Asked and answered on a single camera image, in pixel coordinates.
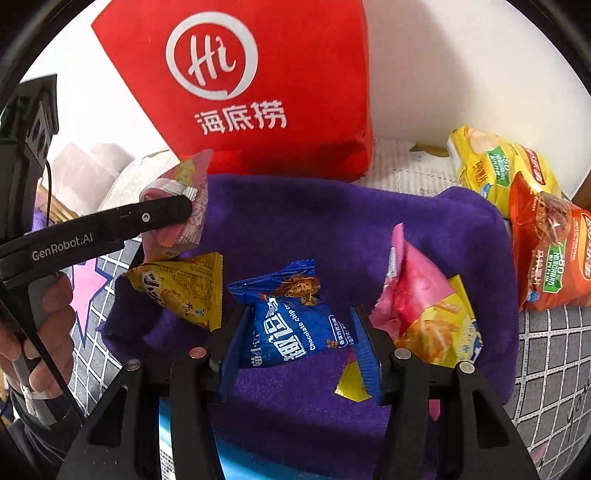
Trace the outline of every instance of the yellow chip bag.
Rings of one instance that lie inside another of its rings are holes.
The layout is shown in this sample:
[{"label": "yellow chip bag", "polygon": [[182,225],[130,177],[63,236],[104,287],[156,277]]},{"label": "yellow chip bag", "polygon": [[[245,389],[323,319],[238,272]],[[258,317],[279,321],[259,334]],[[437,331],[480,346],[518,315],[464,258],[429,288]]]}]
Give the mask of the yellow chip bag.
[{"label": "yellow chip bag", "polygon": [[[396,341],[396,347],[408,348],[423,361],[453,368],[458,362],[475,360],[482,349],[482,337],[460,276],[451,278],[449,285],[454,294],[425,309]],[[347,361],[335,393],[355,402],[371,398],[354,355]]]},{"label": "yellow chip bag", "polygon": [[189,322],[222,326],[223,257],[209,253],[181,261],[140,265],[126,273],[134,289]]},{"label": "yellow chip bag", "polygon": [[529,148],[466,125],[452,132],[447,149],[461,184],[488,199],[504,218],[509,218],[509,192],[519,171],[534,193],[562,197],[548,161]]}]

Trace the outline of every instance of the pink wrapper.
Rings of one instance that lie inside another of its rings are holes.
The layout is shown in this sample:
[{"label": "pink wrapper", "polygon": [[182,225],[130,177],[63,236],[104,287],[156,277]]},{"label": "pink wrapper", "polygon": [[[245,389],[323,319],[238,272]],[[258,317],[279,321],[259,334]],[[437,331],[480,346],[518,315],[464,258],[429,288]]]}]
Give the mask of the pink wrapper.
[{"label": "pink wrapper", "polygon": [[193,213],[185,223],[144,233],[144,262],[176,257],[196,247],[201,241],[207,208],[207,168],[213,150],[203,150],[152,182],[140,195],[140,201],[174,195],[186,195],[193,202]]},{"label": "pink wrapper", "polygon": [[384,290],[369,315],[372,325],[396,342],[425,309],[453,293],[437,266],[404,239],[402,224],[395,226]]}]

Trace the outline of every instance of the candy wrapper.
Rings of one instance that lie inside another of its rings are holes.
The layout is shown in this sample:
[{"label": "candy wrapper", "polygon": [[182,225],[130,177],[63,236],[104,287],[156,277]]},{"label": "candy wrapper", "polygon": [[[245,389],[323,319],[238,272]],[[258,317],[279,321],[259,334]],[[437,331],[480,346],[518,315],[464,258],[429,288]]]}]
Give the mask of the candy wrapper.
[{"label": "candy wrapper", "polygon": [[[425,362],[453,368],[476,361],[482,337],[460,277],[448,281],[404,239],[402,224],[392,231],[388,264],[384,290],[369,316],[372,325]],[[354,401],[369,398],[354,355],[335,393]]]},{"label": "candy wrapper", "polygon": [[353,345],[347,328],[319,296],[314,266],[314,260],[296,261],[279,272],[228,285],[239,302],[254,306],[241,368],[273,367]]},{"label": "candy wrapper", "polygon": [[562,195],[542,155],[495,134],[466,125],[451,134],[447,148],[458,166],[461,184],[496,205],[504,218],[509,218],[509,194],[517,172],[534,192]]},{"label": "candy wrapper", "polygon": [[223,257],[143,264],[126,273],[133,287],[189,322],[210,331],[222,325]]},{"label": "candy wrapper", "polygon": [[591,295],[591,213],[545,192],[521,175],[511,187],[513,256],[519,306],[552,309]]},{"label": "candy wrapper", "polygon": [[207,168],[213,150],[203,150],[191,159],[182,160],[140,194],[140,201],[185,195],[193,202],[193,213],[185,223],[144,233],[145,262],[167,260],[196,247],[203,233],[207,208]]}]

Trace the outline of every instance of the screw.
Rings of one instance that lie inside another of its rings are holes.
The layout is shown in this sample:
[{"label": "screw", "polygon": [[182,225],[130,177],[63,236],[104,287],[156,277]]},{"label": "screw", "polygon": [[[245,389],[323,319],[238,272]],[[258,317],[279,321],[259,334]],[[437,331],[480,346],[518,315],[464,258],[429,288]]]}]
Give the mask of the screw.
[{"label": "screw", "polygon": [[196,346],[195,348],[191,349],[191,351],[189,352],[189,356],[191,358],[203,358],[206,355],[207,355],[207,350],[205,350],[205,348],[203,348],[202,346]]},{"label": "screw", "polygon": [[472,365],[470,362],[462,362],[460,364],[460,370],[462,370],[462,372],[464,372],[465,374],[472,374],[476,371],[476,369],[474,368],[474,365]]},{"label": "screw", "polygon": [[394,356],[400,360],[408,360],[411,357],[411,353],[407,348],[397,348],[394,351]]},{"label": "screw", "polygon": [[125,364],[125,368],[130,372],[135,372],[141,366],[142,362],[140,362],[137,358],[132,358]]}]

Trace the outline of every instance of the human hand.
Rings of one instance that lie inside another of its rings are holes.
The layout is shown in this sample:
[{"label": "human hand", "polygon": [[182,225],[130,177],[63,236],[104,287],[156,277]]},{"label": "human hand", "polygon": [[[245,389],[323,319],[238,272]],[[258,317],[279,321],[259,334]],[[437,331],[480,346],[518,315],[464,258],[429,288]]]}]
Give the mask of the human hand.
[{"label": "human hand", "polygon": [[[58,280],[41,299],[41,307],[48,314],[48,318],[39,330],[39,338],[45,344],[66,383],[70,381],[74,367],[72,357],[74,342],[70,337],[70,331],[76,321],[76,314],[70,306],[72,298],[70,280],[65,273],[60,272]],[[39,353],[29,339],[24,342],[23,347],[27,358],[39,357]],[[11,362],[17,360],[20,354],[19,341],[0,323],[0,369],[4,371],[12,387],[19,392],[20,384]],[[56,398],[61,395],[61,388],[45,362],[40,362],[35,367],[29,377],[29,383],[33,390],[43,393],[47,398]]]}]

